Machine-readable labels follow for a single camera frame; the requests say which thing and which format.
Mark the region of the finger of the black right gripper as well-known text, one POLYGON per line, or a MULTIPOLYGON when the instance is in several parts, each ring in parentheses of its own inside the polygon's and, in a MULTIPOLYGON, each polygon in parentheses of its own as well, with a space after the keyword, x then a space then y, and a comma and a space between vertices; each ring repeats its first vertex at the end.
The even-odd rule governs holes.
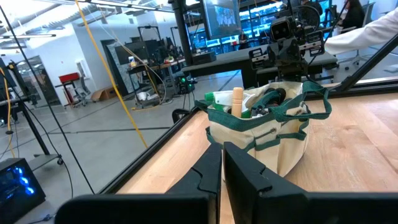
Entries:
POLYGON ((276 42, 270 44, 269 46, 269 60, 270 62, 277 66, 286 66, 289 64, 289 53, 287 52, 289 48, 288 44, 284 42, 276 42))
POLYGON ((307 74, 307 63, 302 58, 299 47, 297 39, 292 39, 289 45, 289 75, 295 75, 296 77, 302 77, 307 74))

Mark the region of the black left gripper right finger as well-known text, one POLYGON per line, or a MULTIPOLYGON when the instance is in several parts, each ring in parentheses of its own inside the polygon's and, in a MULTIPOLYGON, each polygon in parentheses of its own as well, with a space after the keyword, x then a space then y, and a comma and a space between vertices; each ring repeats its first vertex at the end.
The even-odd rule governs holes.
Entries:
POLYGON ((397 223, 397 194, 309 192, 231 142, 224 176, 236 223, 397 223))

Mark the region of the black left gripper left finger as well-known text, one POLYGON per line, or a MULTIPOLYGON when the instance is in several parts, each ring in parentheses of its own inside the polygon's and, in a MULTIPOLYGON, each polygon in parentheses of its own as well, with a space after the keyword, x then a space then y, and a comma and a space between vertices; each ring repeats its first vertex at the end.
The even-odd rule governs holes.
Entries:
POLYGON ((64 203, 61 224, 218 223, 221 147, 211 144, 188 172, 164 194, 84 195, 64 203))

